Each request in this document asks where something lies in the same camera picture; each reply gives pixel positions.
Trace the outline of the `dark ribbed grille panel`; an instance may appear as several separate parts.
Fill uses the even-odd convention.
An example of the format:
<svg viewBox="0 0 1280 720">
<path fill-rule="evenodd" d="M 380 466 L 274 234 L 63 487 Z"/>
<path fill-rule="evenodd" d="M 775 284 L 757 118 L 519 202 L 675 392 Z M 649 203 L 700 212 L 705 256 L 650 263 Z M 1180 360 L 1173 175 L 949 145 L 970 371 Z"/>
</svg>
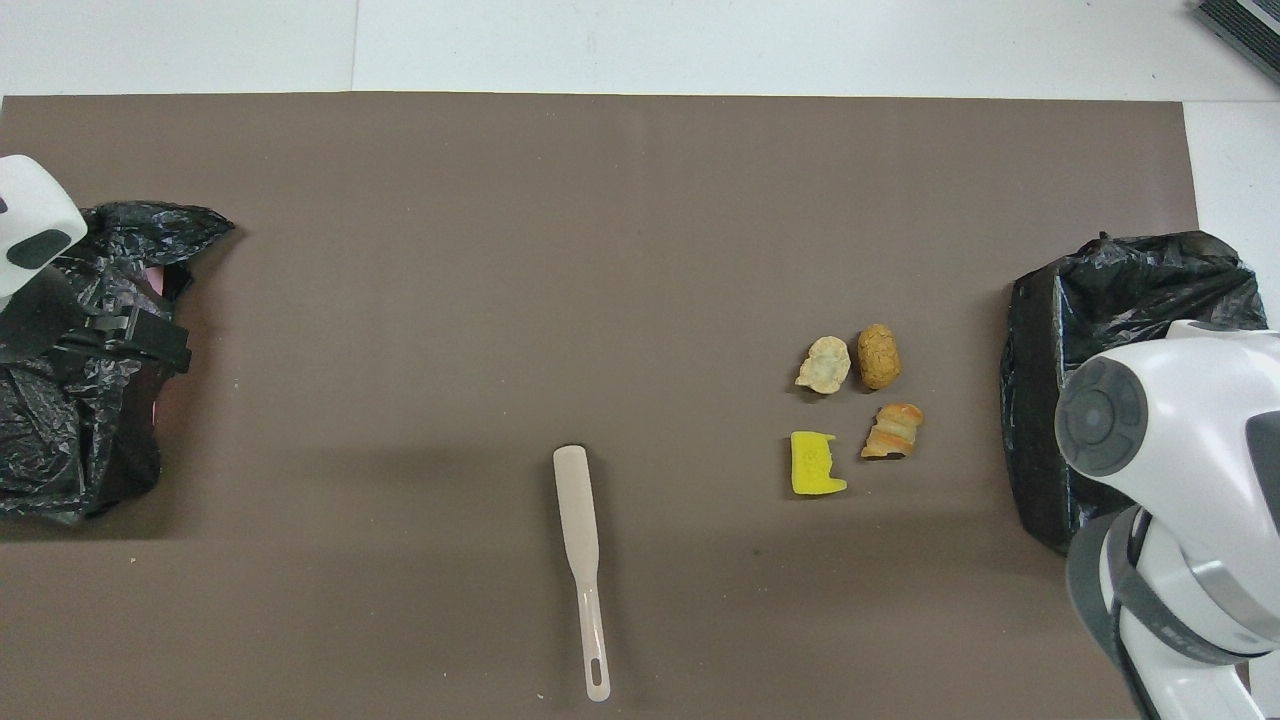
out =
<svg viewBox="0 0 1280 720">
<path fill-rule="evenodd" d="M 1280 0 L 1199 0 L 1196 18 L 1280 85 Z"/>
</svg>

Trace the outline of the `yellow sponge piece with notch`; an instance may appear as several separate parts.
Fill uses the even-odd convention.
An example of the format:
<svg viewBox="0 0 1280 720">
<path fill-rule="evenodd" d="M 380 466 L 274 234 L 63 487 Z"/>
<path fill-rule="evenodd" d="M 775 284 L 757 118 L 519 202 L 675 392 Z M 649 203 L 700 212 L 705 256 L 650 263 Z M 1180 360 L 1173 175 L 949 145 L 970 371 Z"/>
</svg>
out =
<svg viewBox="0 0 1280 720">
<path fill-rule="evenodd" d="M 795 495 L 817 497 L 846 491 L 847 482 L 832 475 L 833 441 L 836 436 L 818 430 L 795 430 L 790 434 L 790 486 Z"/>
</svg>

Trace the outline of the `pink bin with black bag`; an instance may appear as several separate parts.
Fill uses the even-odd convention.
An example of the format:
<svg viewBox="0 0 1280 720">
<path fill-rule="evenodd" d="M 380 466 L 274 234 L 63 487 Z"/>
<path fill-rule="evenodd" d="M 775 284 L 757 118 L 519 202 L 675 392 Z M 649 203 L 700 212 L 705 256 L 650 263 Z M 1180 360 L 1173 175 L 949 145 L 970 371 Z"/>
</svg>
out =
<svg viewBox="0 0 1280 720">
<path fill-rule="evenodd" d="M 178 325 L 189 263 L 236 228 L 210 208 L 175 202 L 105 202 L 81 214 L 86 236 L 52 263 L 76 297 L 87 309 L 137 305 Z M 175 375 L 58 351 L 0 363 L 0 518 L 77 524 L 148 493 L 163 469 L 155 407 Z"/>
</svg>

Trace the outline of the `brown table mat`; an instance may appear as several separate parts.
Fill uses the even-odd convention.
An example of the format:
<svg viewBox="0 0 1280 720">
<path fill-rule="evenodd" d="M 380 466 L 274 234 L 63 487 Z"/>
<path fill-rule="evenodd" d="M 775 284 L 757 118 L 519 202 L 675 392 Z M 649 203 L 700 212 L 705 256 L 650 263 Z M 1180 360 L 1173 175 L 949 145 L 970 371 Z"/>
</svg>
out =
<svg viewBox="0 0 1280 720">
<path fill-rule="evenodd" d="M 1018 520 L 998 364 L 1016 278 L 1198 225 L 1178 104 L 8 97 L 0 152 L 237 227 L 191 266 L 157 487 L 0 521 L 0 720 L 1133 712 Z M 794 384 L 823 336 L 833 395 Z M 924 413 L 914 454 L 861 459 L 887 404 Z M 845 492 L 791 491 L 795 430 L 836 436 Z"/>
</svg>

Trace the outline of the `pale rock chunk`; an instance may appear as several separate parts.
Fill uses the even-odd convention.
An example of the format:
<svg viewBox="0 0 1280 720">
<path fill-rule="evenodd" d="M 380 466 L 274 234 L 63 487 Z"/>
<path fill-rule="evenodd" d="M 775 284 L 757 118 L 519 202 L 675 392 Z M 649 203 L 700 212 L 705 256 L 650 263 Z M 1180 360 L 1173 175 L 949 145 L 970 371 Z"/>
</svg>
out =
<svg viewBox="0 0 1280 720">
<path fill-rule="evenodd" d="M 794 384 L 819 395 L 833 395 L 847 379 L 850 368 L 851 357 L 846 341 L 823 336 L 806 350 Z"/>
</svg>

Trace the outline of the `small striped croissant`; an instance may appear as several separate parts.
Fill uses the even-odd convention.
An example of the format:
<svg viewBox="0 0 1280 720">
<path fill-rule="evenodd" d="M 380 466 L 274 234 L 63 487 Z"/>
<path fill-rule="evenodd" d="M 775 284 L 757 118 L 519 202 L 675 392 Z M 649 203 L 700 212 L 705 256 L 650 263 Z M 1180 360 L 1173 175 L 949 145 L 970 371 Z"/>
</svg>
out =
<svg viewBox="0 0 1280 720">
<path fill-rule="evenodd" d="M 914 404 L 887 404 L 876 414 L 859 457 L 900 459 L 914 454 L 924 413 Z"/>
</svg>

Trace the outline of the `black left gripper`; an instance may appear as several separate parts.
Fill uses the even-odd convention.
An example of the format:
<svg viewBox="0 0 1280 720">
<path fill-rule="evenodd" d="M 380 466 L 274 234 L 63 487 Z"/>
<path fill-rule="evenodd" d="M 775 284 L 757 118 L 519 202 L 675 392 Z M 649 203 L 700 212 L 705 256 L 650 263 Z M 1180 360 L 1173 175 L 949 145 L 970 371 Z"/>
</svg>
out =
<svg viewBox="0 0 1280 720">
<path fill-rule="evenodd" d="M 58 338 L 55 350 L 154 363 L 168 372 L 186 374 L 192 359 L 188 340 L 189 332 L 165 316 L 143 307 L 123 307 L 115 315 L 87 316 Z"/>
</svg>

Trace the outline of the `beige brush with black bristles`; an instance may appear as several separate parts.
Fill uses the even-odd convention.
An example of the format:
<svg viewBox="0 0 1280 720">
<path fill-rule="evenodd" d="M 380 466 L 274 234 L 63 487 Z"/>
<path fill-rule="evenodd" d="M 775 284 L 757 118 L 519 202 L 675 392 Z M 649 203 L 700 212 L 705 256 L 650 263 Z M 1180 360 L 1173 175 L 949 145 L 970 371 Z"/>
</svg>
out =
<svg viewBox="0 0 1280 720">
<path fill-rule="evenodd" d="M 611 671 L 598 587 L 600 546 L 588 454 L 580 445 L 566 445 L 553 452 L 552 461 L 564 553 L 579 603 L 586 696 L 602 703 L 611 697 Z"/>
</svg>

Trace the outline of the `brown oval bread roll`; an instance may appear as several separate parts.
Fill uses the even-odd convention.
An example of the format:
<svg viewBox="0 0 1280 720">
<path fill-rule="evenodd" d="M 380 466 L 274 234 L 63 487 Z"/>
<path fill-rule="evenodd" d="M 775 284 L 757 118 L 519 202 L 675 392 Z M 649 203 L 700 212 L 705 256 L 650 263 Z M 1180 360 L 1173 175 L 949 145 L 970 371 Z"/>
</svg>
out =
<svg viewBox="0 0 1280 720">
<path fill-rule="evenodd" d="M 868 389 L 884 389 L 901 375 L 897 341 L 884 324 L 870 324 L 859 333 L 856 356 L 861 382 Z"/>
</svg>

